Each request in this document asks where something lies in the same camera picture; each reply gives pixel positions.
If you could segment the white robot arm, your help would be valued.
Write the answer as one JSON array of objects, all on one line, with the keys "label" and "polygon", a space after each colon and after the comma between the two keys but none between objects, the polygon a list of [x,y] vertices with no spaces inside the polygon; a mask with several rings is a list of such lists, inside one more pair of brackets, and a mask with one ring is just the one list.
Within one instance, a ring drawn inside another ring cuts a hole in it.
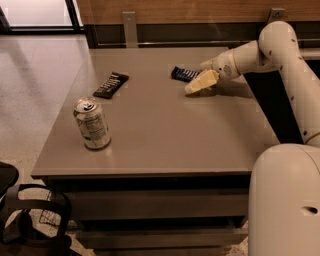
[{"label": "white robot arm", "polygon": [[264,151],[251,173],[248,256],[320,256],[320,81],[304,60],[292,26],[266,25],[259,38],[201,64],[185,91],[223,80],[279,86],[286,100],[267,113],[279,144]]}]

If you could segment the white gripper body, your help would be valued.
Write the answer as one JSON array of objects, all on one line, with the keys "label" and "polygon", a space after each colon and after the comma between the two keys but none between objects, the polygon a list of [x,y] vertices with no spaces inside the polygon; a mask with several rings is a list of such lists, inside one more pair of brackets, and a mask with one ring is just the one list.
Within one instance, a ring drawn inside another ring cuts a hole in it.
[{"label": "white gripper body", "polygon": [[218,56],[202,62],[200,66],[202,69],[215,70],[221,80],[232,80],[240,76],[233,50],[222,52]]}]

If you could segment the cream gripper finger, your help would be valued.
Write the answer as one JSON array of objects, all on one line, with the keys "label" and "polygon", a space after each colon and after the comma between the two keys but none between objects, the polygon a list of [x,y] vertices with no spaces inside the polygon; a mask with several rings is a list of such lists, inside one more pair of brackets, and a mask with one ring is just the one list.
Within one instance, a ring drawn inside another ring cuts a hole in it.
[{"label": "cream gripper finger", "polygon": [[215,85],[218,80],[219,74],[215,70],[204,70],[185,86],[185,92],[187,94],[193,94],[202,89]]}]

